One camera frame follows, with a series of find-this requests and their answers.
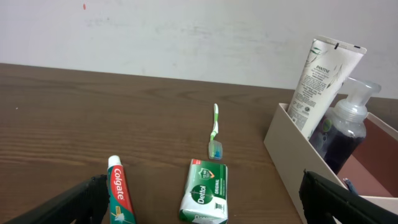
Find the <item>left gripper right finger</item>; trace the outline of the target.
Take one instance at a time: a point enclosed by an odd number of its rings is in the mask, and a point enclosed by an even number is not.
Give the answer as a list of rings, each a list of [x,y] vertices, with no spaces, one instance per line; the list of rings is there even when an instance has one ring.
[[[299,197],[308,224],[397,224],[397,215],[312,171],[304,171]]]

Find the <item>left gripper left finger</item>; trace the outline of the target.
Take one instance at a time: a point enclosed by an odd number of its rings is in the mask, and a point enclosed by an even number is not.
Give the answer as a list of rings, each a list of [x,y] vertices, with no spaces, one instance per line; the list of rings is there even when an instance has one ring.
[[[8,221],[12,223],[101,223],[109,204],[107,176],[96,175]]]

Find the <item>blue disposable razor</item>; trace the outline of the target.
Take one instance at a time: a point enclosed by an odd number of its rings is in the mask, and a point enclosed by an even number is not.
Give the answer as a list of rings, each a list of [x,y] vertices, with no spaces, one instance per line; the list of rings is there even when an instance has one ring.
[[[348,178],[344,178],[343,182],[346,184],[348,190],[355,195],[359,195],[358,191],[356,190],[355,186],[353,185],[353,183],[348,179]]]

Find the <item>red green toothpaste tube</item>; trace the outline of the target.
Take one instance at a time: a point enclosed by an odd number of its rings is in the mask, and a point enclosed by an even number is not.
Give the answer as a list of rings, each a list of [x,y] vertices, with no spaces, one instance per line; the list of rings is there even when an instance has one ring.
[[[110,224],[136,224],[129,187],[119,156],[108,158]]]

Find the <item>clear pump bottle blue liquid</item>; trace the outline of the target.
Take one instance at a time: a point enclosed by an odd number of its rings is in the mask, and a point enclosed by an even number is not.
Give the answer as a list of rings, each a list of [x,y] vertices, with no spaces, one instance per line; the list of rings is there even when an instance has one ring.
[[[365,80],[350,78],[348,96],[327,109],[310,137],[310,144],[329,168],[339,173],[354,150],[364,141],[368,115],[366,103],[381,91],[381,86]]]

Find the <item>green white soap box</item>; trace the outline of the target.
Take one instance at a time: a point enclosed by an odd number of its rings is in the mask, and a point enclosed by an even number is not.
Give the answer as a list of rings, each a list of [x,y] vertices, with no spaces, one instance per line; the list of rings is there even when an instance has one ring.
[[[228,167],[210,161],[192,159],[179,219],[198,224],[227,224]]]

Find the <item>green white toothbrush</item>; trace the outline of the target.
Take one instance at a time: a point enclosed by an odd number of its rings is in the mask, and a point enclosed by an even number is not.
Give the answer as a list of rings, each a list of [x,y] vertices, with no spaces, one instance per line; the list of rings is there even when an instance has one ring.
[[[219,133],[218,116],[219,108],[215,103],[213,106],[213,129],[208,143],[208,157],[213,160],[221,160],[223,157],[222,143],[215,139],[216,135]]]

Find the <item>white conditioner tube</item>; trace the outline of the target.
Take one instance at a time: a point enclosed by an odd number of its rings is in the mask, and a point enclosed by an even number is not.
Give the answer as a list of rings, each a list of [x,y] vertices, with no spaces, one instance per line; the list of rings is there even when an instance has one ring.
[[[306,139],[367,49],[322,35],[310,47],[287,114]]]

